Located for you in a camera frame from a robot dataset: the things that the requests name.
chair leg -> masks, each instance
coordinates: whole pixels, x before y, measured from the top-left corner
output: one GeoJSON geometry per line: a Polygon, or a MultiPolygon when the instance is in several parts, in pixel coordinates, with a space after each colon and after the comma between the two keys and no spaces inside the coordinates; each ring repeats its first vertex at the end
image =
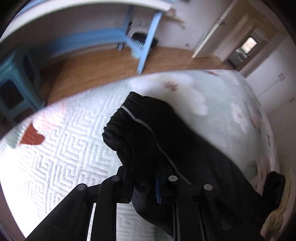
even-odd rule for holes
{"type": "Polygon", "coordinates": [[[11,115],[9,114],[9,110],[8,108],[6,107],[6,105],[4,104],[3,100],[0,98],[0,109],[3,113],[3,115],[6,117],[6,119],[9,120],[9,122],[15,126],[16,125],[16,122],[14,121],[14,118],[11,117],[11,115]]]}
{"type": "Polygon", "coordinates": [[[36,111],[39,110],[42,107],[44,102],[40,93],[36,91],[33,85],[31,85],[27,75],[23,71],[19,71],[16,74],[16,77],[17,78],[14,84],[17,87],[18,91],[21,93],[23,98],[30,103],[30,105],[35,107],[36,111]]]}
{"type": "MultiPolygon", "coordinates": [[[[126,14],[126,19],[124,21],[124,26],[123,26],[123,30],[124,30],[125,34],[127,34],[127,32],[128,32],[128,26],[129,26],[129,23],[130,23],[132,16],[133,16],[133,9],[134,9],[133,5],[130,5],[128,7],[128,12],[126,14]]],[[[121,51],[123,49],[123,47],[124,47],[124,43],[119,43],[117,48],[119,51],[121,51]]]]}
{"type": "Polygon", "coordinates": [[[157,26],[159,24],[159,21],[160,21],[162,15],[163,15],[163,12],[158,11],[154,15],[154,18],[153,18],[153,20],[151,22],[150,29],[149,29],[149,32],[147,34],[146,40],[145,40],[144,49],[143,49],[143,51],[141,53],[141,59],[140,59],[138,69],[137,69],[138,74],[141,74],[143,72],[144,64],[145,64],[147,56],[149,54],[150,47],[151,47],[151,44],[152,44],[152,41],[153,41],[153,37],[154,37],[154,34],[156,32],[157,26]]]}

white quilted bedspread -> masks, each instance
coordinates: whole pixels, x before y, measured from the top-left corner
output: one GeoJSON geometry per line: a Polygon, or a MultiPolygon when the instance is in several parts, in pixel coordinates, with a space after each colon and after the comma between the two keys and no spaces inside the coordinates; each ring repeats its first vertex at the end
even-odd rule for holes
{"type": "MultiPolygon", "coordinates": [[[[103,142],[103,127],[130,91],[169,102],[197,133],[228,155],[249,181],[255,181],[256,188],[262,185],[257,175],[259,169],[277,170],[272,132],[266,116],[261,113],[252,91],[236,73],[160,73],[99,86],[44,108],[1,140],[1,185],[25,237],[76,185],[99,184],[116,174],[121,163],[116,153],[103,142]],[[182,82],[176,76],[183,76],[188,81],[182,82]],[[167,92],[153,92],[155,85],[150,84],[151,80],[167,92]],[[223,92],[225,86],[230,89],[228,93],[223,92]],[[181,91],[190,93],[192,98],[183,96],[181,91]],[[42,144],[20,144],[31,123],[45,136],[42,144]],[[260,135],[268,138],[260,137],[259,140],[258,129],[260,135]]],[[[161,230],[143,220],[132,204],[118,205],[117,237],[118,240],[170,240],[161,230]]]]}

